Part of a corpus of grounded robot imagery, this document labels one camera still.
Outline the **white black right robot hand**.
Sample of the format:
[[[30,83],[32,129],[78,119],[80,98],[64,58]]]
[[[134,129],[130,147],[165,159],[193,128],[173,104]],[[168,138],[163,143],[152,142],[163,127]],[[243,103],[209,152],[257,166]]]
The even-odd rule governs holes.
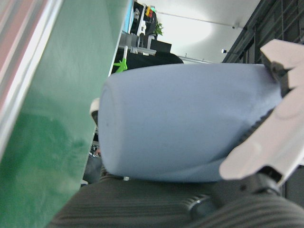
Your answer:
[[[97,108],[108,175],[51,228],[301,228],[281,187],[304,163],[304,47],[274,39],[262,64],[115,73]]]

